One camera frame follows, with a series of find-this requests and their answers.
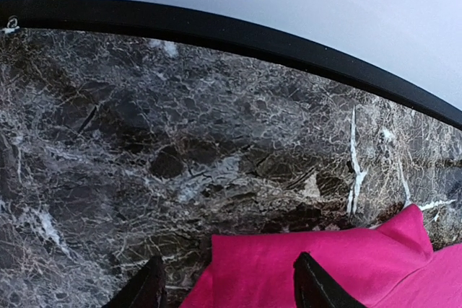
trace pink cloth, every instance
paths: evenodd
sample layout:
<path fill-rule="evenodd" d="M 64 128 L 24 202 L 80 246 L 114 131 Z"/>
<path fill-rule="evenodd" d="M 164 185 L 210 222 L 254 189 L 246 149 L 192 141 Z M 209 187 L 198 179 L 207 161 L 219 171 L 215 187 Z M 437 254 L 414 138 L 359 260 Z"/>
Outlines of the pink cloth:
<path fill-rule="evenodd" d="M 213 236 L 212 264 L 181 308 L 295 308 L 304 251 L 366 307 L 462 307 L 462 245 L 433 252 L 410 205 L 374 230 Z"/>

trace dark marble countertop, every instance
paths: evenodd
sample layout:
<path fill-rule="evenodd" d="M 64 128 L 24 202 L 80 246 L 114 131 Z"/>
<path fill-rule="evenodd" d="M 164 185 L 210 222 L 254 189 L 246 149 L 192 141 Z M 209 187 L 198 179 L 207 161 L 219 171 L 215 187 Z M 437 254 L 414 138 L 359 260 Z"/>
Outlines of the dark marble countertop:
<path fill-rule="evenodd" d="M 375 95 L 159 40 L 0 36 L 0 306 L 100 307 L 154 254 L 177 307 L 210 236 L 374 226 L 461 242 L 461 132 Z"/>

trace curved black border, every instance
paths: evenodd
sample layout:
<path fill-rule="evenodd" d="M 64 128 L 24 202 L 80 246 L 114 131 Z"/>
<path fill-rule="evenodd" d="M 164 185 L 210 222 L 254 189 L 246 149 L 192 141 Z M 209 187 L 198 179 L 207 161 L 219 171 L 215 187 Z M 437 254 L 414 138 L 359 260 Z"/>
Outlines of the curved black border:
<path fill-rule="evenodd" d="M 0 24 L 158 38 L 279 63 L 363 89 L 462 130 L 462 111 L 377 66 L 324 45 L 217 14 L 127 0 L 0 0 Z"/>

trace fabric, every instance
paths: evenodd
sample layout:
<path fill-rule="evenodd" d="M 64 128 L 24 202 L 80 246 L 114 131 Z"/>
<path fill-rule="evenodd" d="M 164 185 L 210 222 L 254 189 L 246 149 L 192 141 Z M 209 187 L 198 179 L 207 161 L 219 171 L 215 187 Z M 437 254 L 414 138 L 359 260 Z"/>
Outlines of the fabric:
<path fill-rule="evenodd" d="M 366 307 L 462 307 L 462 245 L 433 252 L 410 205 L 374 230 L 213 236 L 212 264 L 181 308 L 295 308 L 301 252 Z"/>

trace marble surface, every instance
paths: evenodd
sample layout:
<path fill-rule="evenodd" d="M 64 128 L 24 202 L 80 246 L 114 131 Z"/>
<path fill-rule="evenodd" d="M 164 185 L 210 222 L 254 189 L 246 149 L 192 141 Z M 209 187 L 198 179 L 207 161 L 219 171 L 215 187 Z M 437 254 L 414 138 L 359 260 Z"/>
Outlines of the marble surface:
<path fill-rule="evenodd" d="M 154 254 L 177 307 L 210 236 L 424 209 L 462 242 L 462 135 L 343 84 L 189 45 L 0 35 L 0 306 L 100 307 Z"/>

